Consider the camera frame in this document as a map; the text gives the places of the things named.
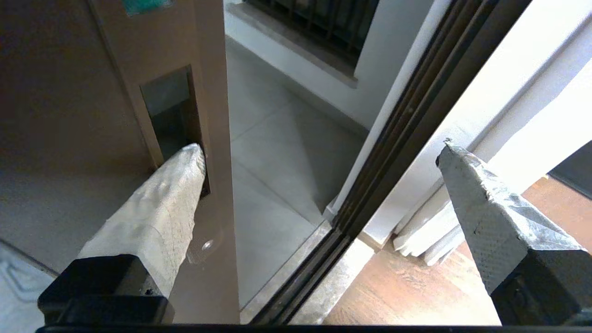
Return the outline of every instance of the sliding door frame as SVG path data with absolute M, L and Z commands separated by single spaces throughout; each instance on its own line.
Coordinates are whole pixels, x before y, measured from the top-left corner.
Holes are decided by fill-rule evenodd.
M 333 229 L 251 324 L 289 323 L 360 234 L 529 3 L 451 3 L 333 220 Z

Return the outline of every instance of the window sill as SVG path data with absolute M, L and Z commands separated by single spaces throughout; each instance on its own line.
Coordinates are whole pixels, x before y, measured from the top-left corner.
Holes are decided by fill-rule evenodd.
M 355 70 L 353 66 L 302 36 L 298 31 L 244 2 L 228 4 L 226 11 L 305 58 L 350 88 L 357 88 L 358 80 L 353 75 Z

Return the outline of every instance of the gray tile floor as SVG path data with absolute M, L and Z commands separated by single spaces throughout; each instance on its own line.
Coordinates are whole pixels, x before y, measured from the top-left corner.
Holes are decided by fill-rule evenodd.
M 323 221 L 363 144 L 227 40 L 239 300 L 243 307 Z

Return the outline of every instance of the green sticker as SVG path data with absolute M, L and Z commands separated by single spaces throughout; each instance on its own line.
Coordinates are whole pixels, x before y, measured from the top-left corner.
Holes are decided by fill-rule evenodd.
M 147 12 L 163 9 L 173 5 L 173 0 L 123 0 L 128 16 L 145 14 Z

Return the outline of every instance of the door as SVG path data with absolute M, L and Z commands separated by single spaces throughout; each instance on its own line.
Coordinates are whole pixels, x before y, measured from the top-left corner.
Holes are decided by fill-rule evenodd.
M 222 2 L 5 1 L 1 15 L 0 237 L 62 271 L 163 163 L 150 89 L 181 73 L 207 191 L 170 301 L 175 322 L 238 323 Z

